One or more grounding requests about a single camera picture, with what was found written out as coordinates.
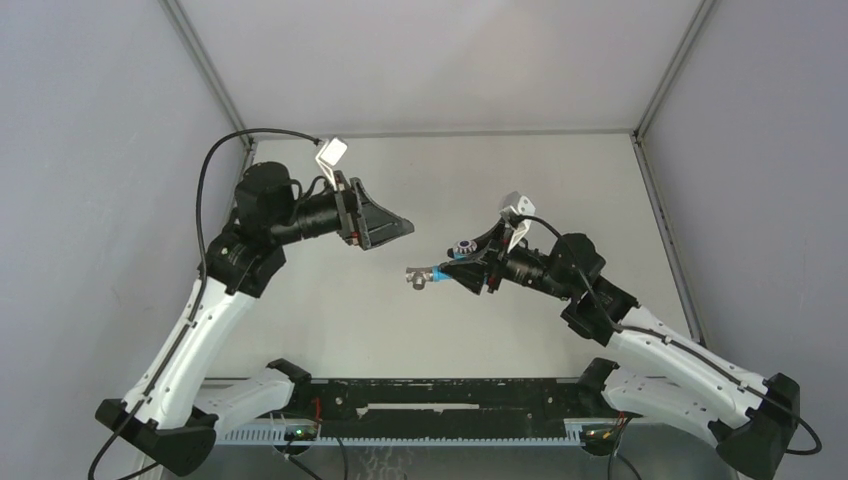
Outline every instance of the white wall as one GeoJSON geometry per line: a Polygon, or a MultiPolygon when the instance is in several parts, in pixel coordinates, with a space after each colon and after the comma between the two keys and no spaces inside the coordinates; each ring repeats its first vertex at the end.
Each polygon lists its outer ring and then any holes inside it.
{"type": "Polygon", "coordinates": [[[647,139],[714,348],[795,378],[825,442],[782,479],[848,468],[846,25],[843,0],[722,2],[647,139]]]}
{"type": "MultiPolygon", "coordinates": [[[[256,161],[319,173],[309,142],[259,143],[256,161]]],[[[454,282],[415,291],[407,266],[446,261],[485,233],[513,190],[563,232],[583,232],[604,275],[686,332],[645,185],[627,135],[356,138],[339,168],[415,233],[375,250],[326,235],[286,247],[288,263],[236,326],[210,376],[249,376],[280,356],[316,377],[576,377],[604,349],[572,332],[563,302],[504,282],[475,296],[454,282]]],[[[530,245],[553,236],[534,226],[530,245]]]]}
{"type": "Polygon", "coordinates": [[[699,0],[183,0],[248,125],[632,129],[699,0]]]}
{"type": "MultiPolygon", "coordinates": [[[[84,478],[99,402],[187,298],[200,162],[229,127],[156,2],[6,2],[0,32],[0,477],[84,478]]],[[[210,227],[241,160],[216,158],[210,227]]],[[[98,478],[129,473],[120,443],[98,478]]]]}

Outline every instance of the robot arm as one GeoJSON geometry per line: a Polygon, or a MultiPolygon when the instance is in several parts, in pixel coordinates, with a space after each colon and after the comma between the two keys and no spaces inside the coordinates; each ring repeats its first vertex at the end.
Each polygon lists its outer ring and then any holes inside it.
{"type": "Polygon", "coordinates": [[[451,261],[407,269],[407,281],[420,290],[451,279],[479,295],[506,280],[568,301],[561,315],[568,326],[606,347],[622,366],[596,359],[581,378],[584,385],[613,409],[703,439],[755,480],[773,478],[800,419],[798,384],[779,373],[764,379],[668,328],[601,275],[606,261],[585,235],[549,227],[558,238],[548,254],[521,245],[514,238],[526,233],[535,211],[525,200],[517,192],[507,196],[494,227],[448,250],[451,261]]]}
{"type": "Polygon", "coordinates": [[[122,399],[101,403],[98,421],[183,476],[206,459],[216,436],[283,408],[295,384],[309,381],[303,370],[277,360],[256,377],[196,398],[227,336],[285,264],[283,246],[335,232],[348,245],[369,250],[413,232],[412,223],[376,204],[358,178],[348,182],[332,169],[345,149],[334,139],[319,152],[316,160],[328,178],[317,194],[310,187],[295,197],[298,182],[279,163],[245,172],[230,222],[205,253],[208,276],[195,281],[148,370],[122,399]]]}

